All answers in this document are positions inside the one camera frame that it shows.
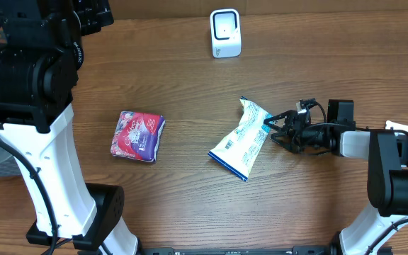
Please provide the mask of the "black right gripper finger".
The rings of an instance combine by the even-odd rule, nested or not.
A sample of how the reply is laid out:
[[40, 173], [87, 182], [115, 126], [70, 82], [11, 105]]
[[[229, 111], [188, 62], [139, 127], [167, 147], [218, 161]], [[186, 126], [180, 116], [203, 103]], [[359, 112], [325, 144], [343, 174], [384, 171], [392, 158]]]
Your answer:
[[300, 146], [296, 143], [297, 135], [286, 134], [285, 132], [276, 132], [271, 134], [270, 139], [282, 148], [291, 153], [301, 153]]
[[[266, 118], [263, 123], [273, 130], [285, 130], [294, 123], [294, 118], [296, 116], [295, 110], [287, 110], [275, 116], [270, 116]], [[283, 125], [277, 125], [279, 120], [283, 120]]]

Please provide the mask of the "cream snack bag blue edges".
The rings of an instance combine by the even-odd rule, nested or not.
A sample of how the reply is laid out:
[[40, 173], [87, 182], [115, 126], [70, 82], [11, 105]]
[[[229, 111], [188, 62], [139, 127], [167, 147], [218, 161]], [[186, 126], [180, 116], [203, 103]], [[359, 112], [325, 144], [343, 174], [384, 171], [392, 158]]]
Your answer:
[[272, 115], [243, 96], [240, 103], [243, 114], [238, 126], [211, 149], [208, 156], [241, 180], [247, 181], [271, 130], [264, 120]]

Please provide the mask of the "white tube with gold cap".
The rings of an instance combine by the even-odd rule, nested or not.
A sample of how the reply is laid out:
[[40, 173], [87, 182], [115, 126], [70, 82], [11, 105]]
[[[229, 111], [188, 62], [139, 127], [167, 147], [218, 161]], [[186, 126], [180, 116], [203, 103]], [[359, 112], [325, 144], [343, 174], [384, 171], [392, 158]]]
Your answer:
[[385, 122], [385, 129], [386, 130], [403, 130], [408, 132], [408, 125], [403, 125], [399, 123], [394, 123], [390, 120]]

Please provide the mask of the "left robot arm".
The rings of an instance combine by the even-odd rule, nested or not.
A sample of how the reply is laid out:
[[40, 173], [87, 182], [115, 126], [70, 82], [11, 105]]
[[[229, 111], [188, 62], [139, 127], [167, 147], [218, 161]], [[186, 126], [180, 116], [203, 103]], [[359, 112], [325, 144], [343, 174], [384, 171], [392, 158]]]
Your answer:
[[120, 186], [87, 183], [73, 136], [81, 39], [114, 22], [108, 0], [0, 0], [0, 148], [12, 155], [36, 219], [31, 244], [51, 254], [142, 253]]

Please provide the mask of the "red purple tissue pack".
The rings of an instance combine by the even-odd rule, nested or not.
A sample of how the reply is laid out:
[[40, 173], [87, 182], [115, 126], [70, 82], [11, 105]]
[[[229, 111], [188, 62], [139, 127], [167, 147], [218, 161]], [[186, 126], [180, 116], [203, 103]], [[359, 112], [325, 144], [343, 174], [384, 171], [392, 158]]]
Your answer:
[[110, 153], [114, 157], [155, 162], [165, 123], [162, 115], [122, 111]]

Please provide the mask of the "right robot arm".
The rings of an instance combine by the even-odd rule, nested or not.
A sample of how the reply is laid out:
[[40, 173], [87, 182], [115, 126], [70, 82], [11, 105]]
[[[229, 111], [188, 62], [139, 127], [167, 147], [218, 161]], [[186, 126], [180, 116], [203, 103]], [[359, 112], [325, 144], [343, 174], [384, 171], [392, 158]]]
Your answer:
[[383, 245], [408, 225], [408, 126], [386, 123], [383, 129], [357, 127], [352, 100], [331, 99], [313, 123], [315, 99], [300, 100], [294, 110], [267, 117], [271, 140], [293, 154], [315, 148], [318, 154], [363, 159], [368, 163], [369, 203], [337, 232], [327, 246], [299, 246], [294, 254], [391, 254]]

